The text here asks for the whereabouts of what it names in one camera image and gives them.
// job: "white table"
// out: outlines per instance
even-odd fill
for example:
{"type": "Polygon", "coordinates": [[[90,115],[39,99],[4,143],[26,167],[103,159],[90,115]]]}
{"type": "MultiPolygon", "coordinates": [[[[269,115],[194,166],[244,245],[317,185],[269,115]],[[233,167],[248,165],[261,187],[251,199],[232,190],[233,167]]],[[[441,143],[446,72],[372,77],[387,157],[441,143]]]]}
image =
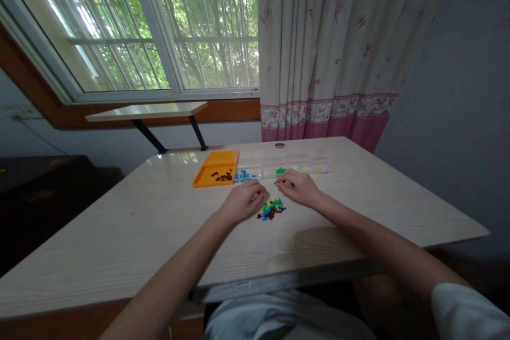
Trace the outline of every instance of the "white table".
{"type": "Polygon", "coordinates": [[[170,118],[170,117],[188,117],[193,130],[200,142],[200,150],[207,150],[207,146],[203,140],[202,133],[198,127],[195,114],[204,109],[207,102],[190,102],[190,103],[168,103],[168,104],[146,104],[146,105],[130,105],[118,109],[108,110],[107,112],[91,114],[86,116],[89,122],[100,121],[123,121],[130,120],[140,132],[147,138],[150,143],[158,149],[160,154],[166,153],[167,149],[158,141],[151,133],[147,126],[143,123],[143,118],[170,118]]]}
{"type": "MultiPolygon", "coordinates": [[[[480,224],[347,138],[285,144],[286,149],[276,149],[274,142],[212,149],[238,149],[253,158],[284,151],[325,156],[333,171],[313,175],[322,190],[422,247],[488,235],[480,224]]],[[[232,188],[192,187],[208,155],[185,149],[149,158],[0,279],[0,317],[134,296],[232,188]]],[[[281,196],[273,182],[262,184],[271,197],[281,196]]],[[[230,233],[198,283],[215,286],[209,301],[289,287],[319,266],[320,273],[329,275],[326,279],[365,272],[354,261],[366,254],[341,230],[307,207],[284,196],[282,201],[287,210],[273,220],[253,216],[230,233]]]]}

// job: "forearm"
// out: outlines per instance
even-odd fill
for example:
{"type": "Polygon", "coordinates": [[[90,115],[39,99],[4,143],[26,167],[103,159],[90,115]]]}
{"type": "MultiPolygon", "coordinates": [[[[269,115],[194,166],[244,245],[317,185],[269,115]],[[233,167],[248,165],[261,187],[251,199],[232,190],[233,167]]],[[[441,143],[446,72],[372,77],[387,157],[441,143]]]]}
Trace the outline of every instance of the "forearm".
{"type": "Polygon", "coordinates": [[[101,339],[158,338],[229,226],[218,214],[209,217],[131,300],[101,339]]]}
{"type": "Polygon", "coordinates": [[[462,277],[406,238],[329,196],[325,197],[325,201],[319,207],[319,213],[354,239],[390,275],[425,300],[430,299],[432,290],[440,283],[471,287],[462,277]]]}

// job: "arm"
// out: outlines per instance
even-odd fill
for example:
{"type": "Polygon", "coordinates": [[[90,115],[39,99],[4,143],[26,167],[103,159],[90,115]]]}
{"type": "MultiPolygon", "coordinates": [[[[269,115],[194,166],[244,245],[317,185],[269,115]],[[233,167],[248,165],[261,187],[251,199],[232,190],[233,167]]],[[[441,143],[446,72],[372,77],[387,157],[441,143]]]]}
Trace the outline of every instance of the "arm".
{"type": "Polygon", "coordinates": [[[220,209],[156,272],[101,339],[158,338],[214,248],[230,227],[258,210],[266,195],[266,188],[255,180],[234,187],[220,209]]]}
{"type": "Polygon", "coordinates": [[[424,249],[321,192],[308,174],[287,170],[277,187],[289,198],[311,207],[341,228],[399,282],[430,301],[440,283],[471,287],[424,249]]]}

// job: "wall outlet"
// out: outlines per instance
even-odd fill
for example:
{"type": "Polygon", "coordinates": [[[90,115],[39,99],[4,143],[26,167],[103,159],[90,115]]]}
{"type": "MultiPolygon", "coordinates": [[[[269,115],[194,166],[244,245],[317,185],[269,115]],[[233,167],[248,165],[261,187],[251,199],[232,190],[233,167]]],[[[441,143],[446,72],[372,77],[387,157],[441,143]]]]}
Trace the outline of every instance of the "wall outlet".
{"type": "Polygon", "coordinates": [[[44,118],[32,105],[7,105],[3,106],[5,114],[9,117],[17,117],[22,120],[38,120],[44,118]]]}

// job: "window sill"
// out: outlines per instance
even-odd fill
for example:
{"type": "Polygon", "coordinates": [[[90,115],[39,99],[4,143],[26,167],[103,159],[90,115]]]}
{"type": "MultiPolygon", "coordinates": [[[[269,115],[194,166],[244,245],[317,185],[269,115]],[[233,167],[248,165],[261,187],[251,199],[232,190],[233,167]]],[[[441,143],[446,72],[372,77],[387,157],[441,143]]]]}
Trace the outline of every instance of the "window sill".
{"type": "MultiPolygon", "coordinates": [[[[56,129],[104,129],[132,127],[130,121],[88,122],[85,116],[135,104],[158,104],[168,101],[126,101],[108,104],[63,105],[45,78],[34,67],[8,31],[0,24],[0,66],[15,85],[26,95],[56,129]]],[[[260,100],[215,99],[206,100],[209,105],[201,110],[196,119],[200,122],[258,121],[260,100]]],[[[148,126],[188,124],[187,117],[152,118],[145,120],[148,126]]]]}

